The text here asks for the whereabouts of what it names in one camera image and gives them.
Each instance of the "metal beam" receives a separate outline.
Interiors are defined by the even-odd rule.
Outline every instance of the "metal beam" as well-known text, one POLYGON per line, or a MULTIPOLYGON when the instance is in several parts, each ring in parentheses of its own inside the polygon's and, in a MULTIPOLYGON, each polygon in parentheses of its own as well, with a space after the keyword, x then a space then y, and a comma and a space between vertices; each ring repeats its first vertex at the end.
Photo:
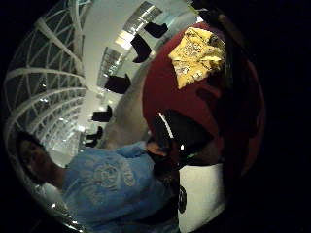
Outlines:
POLYGON ((70 51, 58 38, 57 36, 50 30, 45 21, 40 17, 35 23, 36 28, 40 30, 47 38, 49 38, 54 44, 56 44, 61 50, 65 51, 68 55, 70 55, 76 64, 76 69, 78 74, 83 73, 83 63, 82 60, 72 51, 70 51))
POLYGON ((29 74, 35 74, 35 73, 45 73, 45 74, 56 74, 56 75, 70 76, 70 77, 79 79, 81 85, 86 85, 86 79, 83 76, 64 72, 64 71, 47 69, 47 68, 40 68, 40 67, 22 67, 22 68, 17 68, 15 70, 9 71, 6 75, 6 82, 12 78, 17 77, 17 76, 29 75, 29 74))
POLYGON ((84 99, 84 97, 76 97, 76 98, 73 98, 73 99, 70 99, 70 100, 67 100, 65 102, 60 102, 60 103, 57 103, 57 104, 54 104, 51 108, 43 111, 42 113, 40 113, 36 118, 35 120, 33 120, 28 126, 27 126, 27 131, 31 134, 33 134, 38 126, 45 120, 45 118, 47 118, 48 116, 50 116, 54 111, 62 108, 63 106, 65 105, 68 105, 72 102, 76 102, 80 99, 84 99))
MULTIPOLYGON (((72 118, 74 118, 74 117, 78 117, 79 116, 79 113, 76 113, 76 114, 73 114, 73 115, 71 115, 68 119, 72 119, 72 118)), ((50 135, 50 137, 49 137, 49 142, 51 141, 51 140, 53 140, 53 137, 56 135, 56 134, 58 134, 61 130, 65 130, 65 131, 68 131, 67 130, 67 128, 68 128, 68 126, 66 126, 65 125, 65 123, 64 122, 62 122, 62 123, 59 123, 58 125, 57 125, 57 127, 56 127, 56 129, 52 132, 52 134, 50 135)))
POLYGON ((61 133, 61 136, 65 136, 66 134, 64 135, 64 133, 63 133, 64 131, 66 131, 67 134, 68 134, 69 132, 73 131, 76 127, 77 127, 76 125, 74 125, 74 126, 72 126, 72 125, 70 125, 70 126, 65 126, 64 128, 61 127, 61 129, 63 129, 62 131, 59 130, 59 127, 58 127, 58 128, 52 133, 51 137, 49 138, 49 142, 57 141, 54 137, 55 137, 56 135, 59 135, 58 133, 62 132, 62 133, 61 133))
POLYGON ((75 28, 74 53, 82 58, 83 30, 79 16, 79 1, 68 0, 69 13, 75 28))
POLYGON ((59 88, 59 89, 53 89, 45 91, 41 94, 32 96, 27 101, 23 102, 21 105, 19 105, 16 109, 14 109, 11 112, 10 117, 6 121, 6 124, 4 126, 4 139, 5 139, 5 145, 8 147, 9 144, 9 136, 10 132, 12 131, 12 128, 14 124, 16 123, 17 119, 22 116, 29 108, 31 108, 34 104, 38 103, 40 99, 47 98, 55 94, 59 94, 66 91, 77 91, 77 90, 86 90, 85 87, 66 87, 66 88, 59 88))
POLYGON ((40 133, 40 135, 38 135, 38 138, 41 138, 41 139, 45 138, 61 117, 65 117, 66 115, 69 115, 71 112, 74 112, 75 110, 80 109, 80 108, 81 108, 80 105, 75 106, 74 108, 70 108, 69 110, 59 114, 54 120, 52 120, 48 125, 46 125, 46 130, 43 133, 40 133))

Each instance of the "red cushion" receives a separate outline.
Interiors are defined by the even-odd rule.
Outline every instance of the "red cushion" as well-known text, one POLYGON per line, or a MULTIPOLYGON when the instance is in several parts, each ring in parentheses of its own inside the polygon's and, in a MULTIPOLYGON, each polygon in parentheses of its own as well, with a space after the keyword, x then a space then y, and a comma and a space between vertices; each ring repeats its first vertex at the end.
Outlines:
MULTIPOLYGON (((220 34, 217 29, 211 28, 208 24, 204 22, 199 22, 193 25, 193 27, 211 30, 217 33, 221 38, 223 38, 222 34, 220 34)), ((177 87, 175 70, 172 65, 171 59, 168 57, 168 54, 181 42, 185 30, 179 32, 170 41, 168 41, 162 47, 162 49, 151 64, 143 89, 143 115, 150 127, 151 132, 153 133, 154 128, 152 122, 157 113, 163 113, 164 110, 167 109, 176 110, 183 115, 196 120, 205 129, 207 129, 208 132, 210 132, 214 136, 215 143, 218 146, 219 150, 223 151, 224 141, 230 141, 231 137, 236 138, 234 136, 235 132, 228 133, 227 135, 229 136, 228 138, 226 138, 226 140, 224 140, 223 137, 220 137, 217 121, 213 118, 211 113, 211 110, 213 108, 208 108, 206 105, 207 102, 210 107, 214 106, 217 103, 219 97, 221 96, 222 90, 220 88, 214 88, 211 85, 208 85, 206 79, 189 84, 182 89, 178 89, 177 87), (207 90, 209 93, 211 93, 212 97, 207 98, 205 101, 198 98, 196 91, 199 88, 207 90)), ((249 68, 250 72, 252 72, 254 81, 256 81, 257 87, 259 87, 258 76, 255 67, 252 65, 252 63, 247 61, 247 68, 249 68)), ((248 168, 254 163, 256 156, 259 152, 259 145, 263 133, 264 102, 261 89, 259 89, 259 93, 261 106, 258 116, 259 131, 257 135, 253 139, 249 138, 249 136, 247 136, 248 138, 245 139, 245 135, 239 135, 239 133, 236 134, 237 138, 244 137, 243 139, 241 139, 241 141, 249 141, 250 149, 246 158, 243 158, 243 171, 248 170, 248 168)), ((177 161, 177 150, 174 149, 170 153, 170 156, 177 161)), ((234 170, 234 168, 230 168, 230 166, 226 167, 227 169, 234 170)))

